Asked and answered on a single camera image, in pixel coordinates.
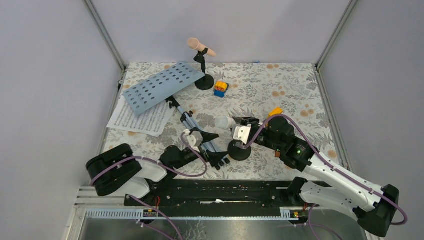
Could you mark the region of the light blue music stand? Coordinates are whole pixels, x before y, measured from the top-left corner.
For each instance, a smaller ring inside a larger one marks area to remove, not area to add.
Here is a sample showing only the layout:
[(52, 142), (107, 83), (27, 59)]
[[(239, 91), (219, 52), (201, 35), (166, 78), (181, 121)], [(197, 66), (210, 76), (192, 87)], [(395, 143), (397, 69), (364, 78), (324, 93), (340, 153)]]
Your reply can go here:
[(178, 62), (153, 76), (123, 91), (123, 96), (136, 116), (156, 105), (167, 102), (169, 108), (181, 113), (181, 122), (188, 129), (202, 131), (202, 127), (192, 117), (192, 112), (182, 109), (174, 95), (204, 76), (187, 62)]

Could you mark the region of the pink toy microphone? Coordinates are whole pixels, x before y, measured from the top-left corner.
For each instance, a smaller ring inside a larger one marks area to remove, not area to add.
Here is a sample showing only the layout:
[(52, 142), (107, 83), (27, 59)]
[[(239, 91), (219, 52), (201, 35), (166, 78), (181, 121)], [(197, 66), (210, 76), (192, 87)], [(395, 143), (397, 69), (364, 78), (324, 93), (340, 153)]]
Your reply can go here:
[(211, 56), (211, 57), (216, 57), (216, 53), (211, 50), (209, 47), (205, 46), (204, 44), (202, 44), (197, 38), (195, 37), (190, 37), (187, 40), (187, 45), (189, 48), (191, 48), (192, 50), (196, 50), (199, 52), (203, 52), (204, 50), (206, 51), (206, 55)]

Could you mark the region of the sheet music page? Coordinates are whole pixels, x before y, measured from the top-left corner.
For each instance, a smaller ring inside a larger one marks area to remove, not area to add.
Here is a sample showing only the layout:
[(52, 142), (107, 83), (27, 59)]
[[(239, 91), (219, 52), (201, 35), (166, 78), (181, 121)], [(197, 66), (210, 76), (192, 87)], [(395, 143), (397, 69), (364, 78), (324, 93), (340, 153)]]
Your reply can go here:
[(121, 96), (107, 127), (158, 137), (163, 133), (174, 111), (166, 102), (162, 102), (136, 116), (125, 98)]

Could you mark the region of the white toy microphone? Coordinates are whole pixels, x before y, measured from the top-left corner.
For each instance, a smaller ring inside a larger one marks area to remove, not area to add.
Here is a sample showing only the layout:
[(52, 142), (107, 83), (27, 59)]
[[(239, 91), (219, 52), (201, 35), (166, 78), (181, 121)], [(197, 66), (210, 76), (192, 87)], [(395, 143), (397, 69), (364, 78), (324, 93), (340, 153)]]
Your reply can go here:
[(215, 118), (214, 124), (219, 129), (227, 130), (232, 129), (236, 121), (232, 117), (222, 115)]

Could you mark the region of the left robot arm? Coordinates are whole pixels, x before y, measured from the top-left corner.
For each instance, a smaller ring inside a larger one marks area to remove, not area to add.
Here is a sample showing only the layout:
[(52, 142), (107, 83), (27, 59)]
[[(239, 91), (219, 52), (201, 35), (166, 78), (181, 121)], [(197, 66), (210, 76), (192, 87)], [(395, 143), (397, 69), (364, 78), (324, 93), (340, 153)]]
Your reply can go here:
[(197, 128), (186, 129), (180, 135), (185, 148), (170, 145), (158, 160), (136, 156), (130, 145), (123, 143), (86, 163), (90, 185), (99, 197), (127, 194), (148, 206), (155, 200), (153, 183), (165, 183), (176, 176), (198, 178), (209, 168), (220, 170), (229, 164), (226, 151), (213, 152), (205, 148), (218, 137)]

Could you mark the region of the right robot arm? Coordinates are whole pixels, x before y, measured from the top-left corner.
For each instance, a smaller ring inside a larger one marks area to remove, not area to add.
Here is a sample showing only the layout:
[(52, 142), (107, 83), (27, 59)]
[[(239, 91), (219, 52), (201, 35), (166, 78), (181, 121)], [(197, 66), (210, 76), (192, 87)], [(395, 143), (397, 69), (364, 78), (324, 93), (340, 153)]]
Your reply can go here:
[(316, 204), (342, 213), (370, 234), (384, 238), (394, 225), (399, 208), (399, 189), (388, 184), (370, 182), (332, 161), (311, 143), (300, 127), (288, 116), (276, 114), (265, 121), (254, 117), (230, 117), (226, 128), (231, 130), (230, 156), (245, 160), (251, 145), (257, 144), (279, 153), (289, 168), (313, 176), (330, 186), (319, 187), (296, 177), (288, 187), (287, 201), (293, 206)]

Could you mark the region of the yellow toy block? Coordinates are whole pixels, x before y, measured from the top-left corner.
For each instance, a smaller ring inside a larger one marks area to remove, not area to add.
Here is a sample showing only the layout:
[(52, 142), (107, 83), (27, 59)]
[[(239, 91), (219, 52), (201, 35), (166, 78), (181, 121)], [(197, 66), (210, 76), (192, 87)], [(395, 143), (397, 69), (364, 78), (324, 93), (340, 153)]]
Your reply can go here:
[(281, 107), (276, 107), (275, 109), (273, 109), (271, 112), (268, 113), (267, 118), (271, 118), (274, 115), (280, 115), (283, 114), (284, 110)]

